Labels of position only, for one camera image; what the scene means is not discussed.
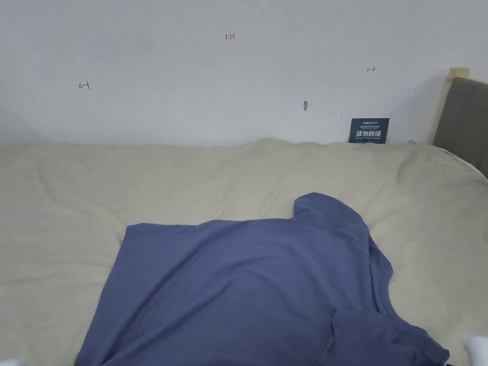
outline fabric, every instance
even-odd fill
[[[443,365],[391,274],[359,214],[317,193],[289,220],[130,226],[75,365]]]
[[[488,335],[488,183],[426,145],[0,146],[0,358],[72,365],[127,226],[289,218],[309,192],[358,212],[397,313],[467,365]]]

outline mattress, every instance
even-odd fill
[[[397,313],[466,365],[488,335],[488,181],[429,145],[0,147],[0,359],[72,365],[127,225],[288,218],[319,192],[356,210]]]

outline red handwriting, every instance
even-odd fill
[[[88,90],[90,90],[90,86],[88,85],[88,80],[86,81],[86,84],[83,85],[81,83],[78,84],[78,88],[83,89],[84,86],[88,86]]]

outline sign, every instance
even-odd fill
[[[353,118],[349,142],[385,143],[390,118]]]

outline t-shirt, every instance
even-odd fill
[[[290,219],[132,225],[75,365],[443,365],[393,310],[392,272],[360,215],[318,193]]]

